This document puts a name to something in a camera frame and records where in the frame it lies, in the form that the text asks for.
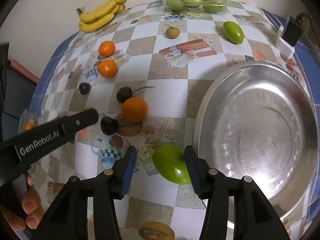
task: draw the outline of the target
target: metal tray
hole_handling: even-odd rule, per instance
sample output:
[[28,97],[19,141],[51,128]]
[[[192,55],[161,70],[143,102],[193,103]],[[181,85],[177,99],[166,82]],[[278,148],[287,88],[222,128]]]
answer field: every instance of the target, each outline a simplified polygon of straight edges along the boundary
[[[317,163],[311,102],[283,69],[240,63],[209,87],[200,105],[193,147],[226,176],[251,176],[284,218],[299,203]],[[228,220],[234,222],[229,198]]]

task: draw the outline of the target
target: cherry stem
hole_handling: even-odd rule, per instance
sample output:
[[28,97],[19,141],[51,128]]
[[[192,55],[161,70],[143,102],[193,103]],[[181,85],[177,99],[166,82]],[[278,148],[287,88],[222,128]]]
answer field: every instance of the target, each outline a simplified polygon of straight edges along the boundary
[[[154,87],[143,87],[143,88],[154,88]],[[138,89],[135,90],[135,91],[138,91],[138,90],[143,89],[143,88],[138,88]],[[133,91],[132,93],[134,93],[135,91]]]

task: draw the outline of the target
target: table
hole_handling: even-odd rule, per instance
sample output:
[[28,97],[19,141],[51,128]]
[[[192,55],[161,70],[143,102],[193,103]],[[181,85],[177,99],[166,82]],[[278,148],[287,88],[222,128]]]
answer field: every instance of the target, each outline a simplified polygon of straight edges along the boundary
[[[245,35],[242,44],[232,44],[224,37],[225,21],[240,24]],[[137,228],[147,221],[169,225],[176,237],[198,239],[205,207],[191,185],[173,184],[157,172],[150,158],[153,148],[168,142],[179,148],[192,144],[202,97],[216,77],[239,62],[266,60],[278,64],[312,96],[298,58],[287,59],[274,47],[278,27],[274,21],[272,14],[234,1],[223,15],[171,13],[162,1],[155,1],[128,8],[94,33],[79,32],[71,37],[60,50],[53,75],[48,75],[50,82],[44,86],[41,120],[47,122],[90,106],[98,110],[100,118],[81,134],[83,137],[36,163],[32,175],[44,208],[48,208],[70,176],[95,177],[121,158],[129,145],[134,145],[139,161],[130,191],[123,200],[115,201],[123,239],[139,238]],[[178,38],[165,36],[169,26],[179,28]],[[97,73],[97,65],[105,60],[97,50],[106,40],[116,45],[108,59],[117,64],[118,73],[111,79]],[[81,82],[92,86],[85,96],[78,89]],[[154,86],[135,93],[149,107],[141,126],[132,127],[120,115],[116,92],[124,86],[132,90]],[[102,134],[100,120],[104,116],[119,120],[120,134]],[[106,142],[101,147],[103,153],[97,152],[97,139]],[[284,221],[292,239],[303,233],[308,200],[302,199]],[[92,199],[88,203],[88,220],[92,239]],[[233,230],[228,229],[227,239],[232,239],[232,234]]]

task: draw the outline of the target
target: green fruit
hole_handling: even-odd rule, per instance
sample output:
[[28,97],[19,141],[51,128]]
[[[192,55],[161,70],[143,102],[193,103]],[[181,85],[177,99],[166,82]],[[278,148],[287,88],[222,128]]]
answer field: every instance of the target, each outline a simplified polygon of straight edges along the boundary
[[243,42],[243,31],[239,24],[234,22],[225,22],[223,24],[223,31],[225,36],[235,44],[241,44]]
[[172,11],[182,11],[183,3],[181,0],[165,0],[167,7]]
[[167,143],[156,149],[152,161],[157,171],[168,181],[179,185],[191,182],[183,152],[175,145]]
[[185,7],[197,8],[201,5],[202,0],[183,0]]
[[220,13],[223,11],[223,3],[220,0],[205,0],[203,9],[208,13]]

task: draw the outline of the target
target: bunch of bananas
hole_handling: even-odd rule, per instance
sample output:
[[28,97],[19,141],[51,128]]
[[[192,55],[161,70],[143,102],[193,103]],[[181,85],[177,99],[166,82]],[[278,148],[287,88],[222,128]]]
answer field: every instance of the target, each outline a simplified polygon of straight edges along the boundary
[[84,7],[78,8],[77,12],[80,18],[79,29],[85,33],[94,32],[109,23],[117,13],[125,8],[122,5],[126,0],[110,0],[104,3],[92,13],[85,13]]

